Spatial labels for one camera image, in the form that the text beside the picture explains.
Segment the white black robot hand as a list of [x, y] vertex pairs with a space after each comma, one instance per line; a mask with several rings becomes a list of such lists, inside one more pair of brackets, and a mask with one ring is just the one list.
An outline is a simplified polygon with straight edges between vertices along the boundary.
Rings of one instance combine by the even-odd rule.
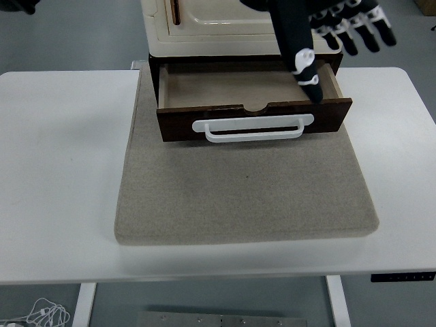
[[371, 52], [379, 51], [373, 29], [387, 46], [395, 46], [392, 26], [377, 1], [243, 1], [243, 5], [268, 12], [281, 57], [305, 95], [318, 104], [323, 100], [315, 66], [313, 35], [321, 36], [328, 47], [343, 45], [349, 55], [358, 50], [350, 33], [355, 30]]

